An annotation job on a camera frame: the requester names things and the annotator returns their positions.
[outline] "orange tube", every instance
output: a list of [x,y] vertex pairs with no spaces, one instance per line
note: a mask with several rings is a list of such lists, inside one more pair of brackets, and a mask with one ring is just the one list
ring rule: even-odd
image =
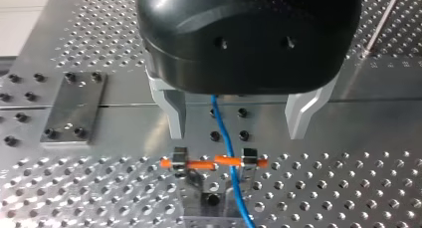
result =
[[[234,165],[240,166],[242,163],[242,159],[238,157],[228,157],[223,155],[216,155],[215,162],[220,163],[222,165]],[[258,159],[258,166],[259,167],[267,167],[268,160],[267,159]]]
[[170,168],[171,167],[171,161],[169,159],[161,159],[159,161],[159,164],[160,164],[161,167],[164,167],[164,168]]
[[223,156],[223,155],[216,155],[215,156],[215,162],[220,163],[222,165],[240,166],[241,161],[242,160],[238,157],[228,157],[228,156]]
[[[161,159],[160,165],[163,168],[170,168],[171,161],[169,159]],[[202,169],[202,170],[214,170],[215,165],[213,161],[188,161],[187,168],[189,169]]]

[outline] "blue wire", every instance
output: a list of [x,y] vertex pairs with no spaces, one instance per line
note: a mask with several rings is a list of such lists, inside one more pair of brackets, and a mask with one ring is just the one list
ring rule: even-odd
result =
[[[217,120],[218,126],[220,127],[221,133],[223,134],[223,138],[226,143],[227,155],[233,157],[235,156],[235,152],[233,151],[232,141],[230,140],[229,132],[227,132],[226,126],[224,125],[224,122],[221,119],[216,96],[211,97],[211,103],[214,109],[214,116]],[[255,228],[255,224],[249,216],[248,209],[246,208],[246,205],[243,202],[242,192],[240,191],[239,187],[239,178],[237,176],[236,166],[230,166],[230,175],[232,176],[233,191],[235,193],[236,203],[239,208],[240,214],[242,215],[248,228]]]

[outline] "bolt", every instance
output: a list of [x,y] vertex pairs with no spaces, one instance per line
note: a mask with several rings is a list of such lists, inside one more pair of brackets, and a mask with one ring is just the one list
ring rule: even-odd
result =
[[93,72],[93,73],[91,74],[91,79],[92,79],[94,82],[99,83],[99,82],[102,80],[102,75],[101,75],[100,73],[98,73],[98,72]]
[[34,74],[34,79],[36,82],[44,82],[46,78],[41,73]]
[[65,78],[69,83],[73,83],[77,80],[77,77],[72,72],[65,73]]
[[52,128],[47,128],[44,130],[44,136],[49,139],[54,139],[57,136],[57,132]]
[[249,139],[249,133],[245,130],[241,130],[239,132],[239,138],[243,141],[247,141]]
[[83,128],[81,128],[81,127],[77,127],[74,130],[74,135],[77,136],[77,137],[79,137],[79,138],[84,137],[85,134],[86,134],[86,131]]
[[9,78],[11,83],[18,83],[20,78],[15,74],[10,74],[7,78]]
[[15,115],[15,120],[19,121],[19,122],[24,122],[28,119],[28,116],[23,114],[23,113],[17,113]]
[[8,101],[10,101],[10,96],[9,96],[9,95],[7,95],[7,94],[5,94],[5,93],[1,93],[1,94],[0,94],[0,100],[1,100],[2,102],[8,102]]
[[3,140],[8,146],[14,146],[18,142],[18,139],[16,139],[14,136],[11,136],[11,135],[4,137]]
[[25,95],[24,95],[24,97],[27,99],[27,101],[29,101],[29,102],[33,102],[36,98],[37,98],[37,96],[34,94],[34,93],[32,93],[32,92],[28,92],[28,93],[26,93]]
[[238,117],[246,117],[247,114],[248,114],[248,111],[246,109],[240,108],[238,110]]
[[210,138],[213,141],[218,141],[220,140],[220,133],[218,131],[211,131]]

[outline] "metal clamp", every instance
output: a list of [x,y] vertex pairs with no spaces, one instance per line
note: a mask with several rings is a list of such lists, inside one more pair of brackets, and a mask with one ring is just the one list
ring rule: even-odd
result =
[[177,178],[186,176],[187,172],[187,147],[175,147],[172,159],[172,168]]
[[241,156],[240,188],[247,192],[252,188],[255,171],[258,167],[258,151],[254,148],[243,148]]

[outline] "perforated metal table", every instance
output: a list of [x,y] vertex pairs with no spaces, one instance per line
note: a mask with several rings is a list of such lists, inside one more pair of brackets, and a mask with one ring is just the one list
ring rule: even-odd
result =
[[[422,0],[398,0],[374,51],[361,57],[388,1],[362,1],[331,100],[305,139],[290,140],[287,97],[219,98],[235,152],[254,147],[270,160],[248,200],[257,226],[422,227]],[[196,159],[225,153],[209,138],[218,130],[210,97],[187,95],[185,138],[170,139],[142,52],[134,0],[49,1],[9,73],[19,81],[0,79],[10,97],[0,102],[0,227],[205,227],[184,222],[176,182],[158,161],[175,146]],[[108,78],[90,147],[42,146],[63,73],[96,71]],[[237,138],[241,130],[248,141]],[[221,192],[229,171],[202,177]]]

